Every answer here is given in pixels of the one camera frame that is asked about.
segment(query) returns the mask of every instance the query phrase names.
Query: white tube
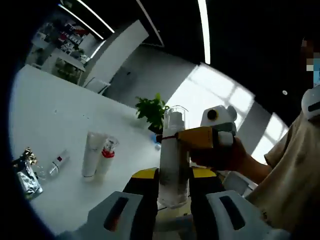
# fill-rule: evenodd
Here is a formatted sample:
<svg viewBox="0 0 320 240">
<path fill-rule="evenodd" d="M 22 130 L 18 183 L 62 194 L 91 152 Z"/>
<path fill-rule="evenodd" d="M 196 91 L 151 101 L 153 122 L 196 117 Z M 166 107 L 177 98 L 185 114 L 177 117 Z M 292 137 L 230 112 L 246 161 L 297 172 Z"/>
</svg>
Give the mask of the white tube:
<svg viewBox="0 0 320 240">
<path fill-rule="evenodd" d="M 100 154 L 99 162 L 96 167 L 95 177 L 98 177 L 100 180 L 103 180 L 111 166 L 113 159 L 114 157 L 105 157 L 102 154 Z"/>
<path fill-rule="evenodd" d="M 161 143 L 158 201 L 168 208 L 178 208 L 187 202 L 189 167 L 188 152 L 173 137 L 185 130 L 185 110 L 170 108 L 164 114 Z"/>
<path fill-rule="evenodd" d="M 93 180 L 106 139 L 106 134 L 88 132 L 82 165 L 82 176 L 85 181 Z"/>
</svg>

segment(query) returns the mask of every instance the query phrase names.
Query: red cap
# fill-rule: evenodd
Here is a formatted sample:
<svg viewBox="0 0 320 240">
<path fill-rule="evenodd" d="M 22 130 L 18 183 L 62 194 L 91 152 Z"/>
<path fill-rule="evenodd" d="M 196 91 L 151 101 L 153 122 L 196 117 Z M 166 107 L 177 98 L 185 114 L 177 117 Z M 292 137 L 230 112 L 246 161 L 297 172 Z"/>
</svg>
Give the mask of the red cap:
<svg viewBox="0 0 320 240">
<path fill-rule="evenodd" d="M 115 156 L 115 151 L 109 152 L 105 148 L 102 149 L 101 153 L 107 159 L 113 158 Z"/>
</svg>

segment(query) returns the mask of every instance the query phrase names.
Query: green potted plant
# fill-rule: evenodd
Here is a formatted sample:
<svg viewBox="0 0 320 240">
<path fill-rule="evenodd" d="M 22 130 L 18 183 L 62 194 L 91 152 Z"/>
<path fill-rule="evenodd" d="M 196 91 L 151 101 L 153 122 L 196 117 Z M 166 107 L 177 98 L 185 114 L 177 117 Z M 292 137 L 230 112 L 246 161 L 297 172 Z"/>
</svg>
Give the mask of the green potted plant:
<svg viewBox="0 0 320 240">
<path fill-rule="evenodd" d="M 161 100 L 159 93 L 155 95 L 155 99 L 147 99 L 136 97 L 139 102 L 135 105 L 138 119 L 146 117 L 146 121 L 150 123 L 149 130 L 155 134 L 162 134 L 164 128 L 165 111 L 169 109 L 165 101 Z"/>
</svg>

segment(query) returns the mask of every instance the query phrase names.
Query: white table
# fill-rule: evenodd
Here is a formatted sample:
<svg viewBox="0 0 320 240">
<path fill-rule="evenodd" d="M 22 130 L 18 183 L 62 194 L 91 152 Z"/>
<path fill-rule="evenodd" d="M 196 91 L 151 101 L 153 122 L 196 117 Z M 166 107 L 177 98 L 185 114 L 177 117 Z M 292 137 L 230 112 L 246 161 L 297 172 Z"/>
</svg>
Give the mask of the white table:
<svg viewBox="0 0 320 240">
<path fill-rule="evenodd" d="M 151 132 L 132 126 L 135 113 L 133 108 L 30 65 L 20 70 L 10 106 L 14 157 L 31 147 L 46 166 L 63 149 L 70 152 L 70 162 L 31 202 L 54 233 L 77 229 L 87 220 L 88 211 L 114 191 L 122 191 L 133 173 L 159 166 L 160 151 L 150 140 Z M 88 130 L 110 134 L 120 142 L 103 184 L 82 179 Z"/>
</svg>

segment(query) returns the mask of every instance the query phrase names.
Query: window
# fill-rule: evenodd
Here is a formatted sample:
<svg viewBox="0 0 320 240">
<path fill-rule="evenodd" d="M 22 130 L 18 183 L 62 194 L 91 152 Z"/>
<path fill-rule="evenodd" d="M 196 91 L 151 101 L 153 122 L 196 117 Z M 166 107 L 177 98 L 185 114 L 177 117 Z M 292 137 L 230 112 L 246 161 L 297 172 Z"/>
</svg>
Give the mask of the window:
<svg viewBox="0 0 320 240">
<path fill-rule="evenodd" d="M 247 113 L 253 103 L 253 95 L 241 86 L 237 86 L 230 97 L 230 103 L 243 113 Z"/>
<path fill-rule="evenodd" d="M 223 99 L 230 95 L 235 86 L 229 77 L 215 71 L 213 68 L 203 65 L 200 65 L 199 68 L 194 71 L 191 76 L 191 81 Z"/>
<path fill-rule="evenodd" d="M 252 153 L 252 157 L 258 162 L 267 165 L 264 157 L 274 145 L 288 132 L 286 124 L 274 113 L 265 129 L 264 135 Z"/>
<path fill-rule="evenodd" d="M 170 107 L 181 105 L 186 108 L 188 110 L 188 127 L 197 128 L 200 126 L 204 110 L 218 105 L 226 106 L 226 103 L 218 96 L 187 79 L 175 91 L 167 105 Z"/>
</svg>

